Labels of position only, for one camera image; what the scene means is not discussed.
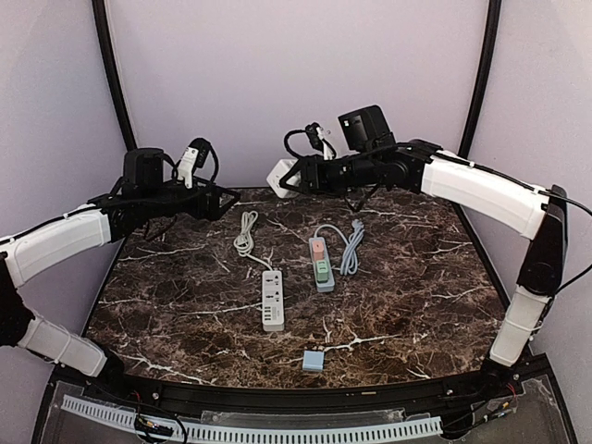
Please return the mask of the white cube socket adapter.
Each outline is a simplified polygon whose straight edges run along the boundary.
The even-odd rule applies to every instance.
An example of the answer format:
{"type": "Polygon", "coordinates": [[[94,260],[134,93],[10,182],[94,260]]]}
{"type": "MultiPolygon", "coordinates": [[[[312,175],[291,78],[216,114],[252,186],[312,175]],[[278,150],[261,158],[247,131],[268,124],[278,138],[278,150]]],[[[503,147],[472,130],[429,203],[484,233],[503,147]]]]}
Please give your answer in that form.
{"type": "Polygon", "coordinates": [[[295,191],[280,186],[280,180],[288,174],[295,163],[295,159],[280,159],[266,177],[267,184],[279,199],[291,199],[297,196],[295,191]]]}

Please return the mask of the pink plug adapter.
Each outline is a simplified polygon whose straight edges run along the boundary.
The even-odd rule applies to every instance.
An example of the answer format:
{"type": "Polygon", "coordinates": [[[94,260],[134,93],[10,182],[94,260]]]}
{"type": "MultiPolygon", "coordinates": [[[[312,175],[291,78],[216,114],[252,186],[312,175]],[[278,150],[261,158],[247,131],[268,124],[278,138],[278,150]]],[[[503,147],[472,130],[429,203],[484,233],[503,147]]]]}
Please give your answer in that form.
{"type": "Polygon", "coordinates": [[[311,242],[311,251],[313,260],[315,262],[322,261],[325,259],[325,244],[320,239],[313,239],[311,242]]]}

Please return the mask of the white power strip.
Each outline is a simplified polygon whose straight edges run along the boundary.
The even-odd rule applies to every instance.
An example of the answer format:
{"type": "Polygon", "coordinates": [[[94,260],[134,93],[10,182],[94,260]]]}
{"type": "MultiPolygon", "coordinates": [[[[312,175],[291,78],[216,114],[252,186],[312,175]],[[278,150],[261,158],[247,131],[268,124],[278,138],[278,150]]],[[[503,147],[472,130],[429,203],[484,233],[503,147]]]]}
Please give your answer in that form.
{"type": "Polygon", "coordinates": [[[265,332],[285,327],[283,277],[277,270],[262,273],[262,326],[265,332]]]}

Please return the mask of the green plug adapter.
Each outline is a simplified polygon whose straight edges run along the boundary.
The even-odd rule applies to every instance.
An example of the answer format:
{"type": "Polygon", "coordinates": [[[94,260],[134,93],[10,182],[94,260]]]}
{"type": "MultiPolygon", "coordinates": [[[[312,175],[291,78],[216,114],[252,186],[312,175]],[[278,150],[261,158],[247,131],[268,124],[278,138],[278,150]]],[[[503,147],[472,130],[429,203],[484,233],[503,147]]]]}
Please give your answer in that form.
{"type": "Polygon", "coordinates": [[[330,264],[326,259],[314,262],[314,271],[315,280],[318,284],[325,284],[329,282],[330,264]]]}

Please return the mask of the blue-grey power strip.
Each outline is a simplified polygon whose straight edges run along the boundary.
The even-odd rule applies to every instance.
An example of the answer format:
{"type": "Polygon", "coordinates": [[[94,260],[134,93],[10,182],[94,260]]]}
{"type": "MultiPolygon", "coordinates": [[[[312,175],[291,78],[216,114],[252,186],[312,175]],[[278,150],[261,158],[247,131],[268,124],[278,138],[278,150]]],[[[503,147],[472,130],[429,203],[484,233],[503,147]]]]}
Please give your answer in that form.
{"type": "Polygon", "coordinates": [[[331,268],[328,248],[323,237],[309,239],[309,248],[314,272],[314,283],[319,293],[331,292],[335,279],[331,268]]]}

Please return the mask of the blue plug adapter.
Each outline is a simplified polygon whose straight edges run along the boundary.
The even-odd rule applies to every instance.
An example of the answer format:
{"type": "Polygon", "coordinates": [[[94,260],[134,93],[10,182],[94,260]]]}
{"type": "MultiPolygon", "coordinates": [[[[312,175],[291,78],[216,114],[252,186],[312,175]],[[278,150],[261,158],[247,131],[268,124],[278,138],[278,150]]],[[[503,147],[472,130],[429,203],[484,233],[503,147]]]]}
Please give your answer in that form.
{"type": "Polygon", "coordinates": [[[303,353],[302,370],[306,372],[322,372],[325,354],[322,351],[308,351],[303,353]]]}

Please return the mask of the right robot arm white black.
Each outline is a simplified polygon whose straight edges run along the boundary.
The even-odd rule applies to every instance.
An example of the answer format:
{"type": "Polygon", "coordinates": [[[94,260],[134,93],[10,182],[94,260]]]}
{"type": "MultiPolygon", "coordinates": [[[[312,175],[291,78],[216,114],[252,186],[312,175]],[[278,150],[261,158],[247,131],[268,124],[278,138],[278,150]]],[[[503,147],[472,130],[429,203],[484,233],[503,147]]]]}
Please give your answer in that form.
{"type": "Polygon", "coordinates": [[[492,401],[508,385],[501,366],[517,363],[555,297],[568,287],[567,207],[563,188],[528,184],[463,159],[422,140],[395,142],[389,135],[364,143],[359,154],[326,159],[293,154],[276,163],[267,182],[280,198],[292,193],[341,197],[365,186],[398,188],[468,207],[512,228],[529,241],[509,308],[489,349],[489,366],[472,382],[481,401],[492,401]]]}

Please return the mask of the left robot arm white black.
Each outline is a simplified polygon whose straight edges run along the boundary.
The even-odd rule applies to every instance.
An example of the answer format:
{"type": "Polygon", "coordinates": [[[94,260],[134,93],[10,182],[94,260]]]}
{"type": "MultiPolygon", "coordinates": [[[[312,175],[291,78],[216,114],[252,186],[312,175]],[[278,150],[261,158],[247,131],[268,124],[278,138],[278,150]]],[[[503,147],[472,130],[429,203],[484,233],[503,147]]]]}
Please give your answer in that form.
{"type": "Polygon", "coordinates": [[[20,287],[70,257],[128,237],[159,217],[186,214],[217,221],[240,199],[215,184],[188,189],[167,182],[145,196],[120,192],[91,199],[79,208],[1,240],[1,343],[37,353],[94,378],[93,385],[111,403],[130,396],[122,365],[96,343],[58,326],[28,308],[20,287]]]}

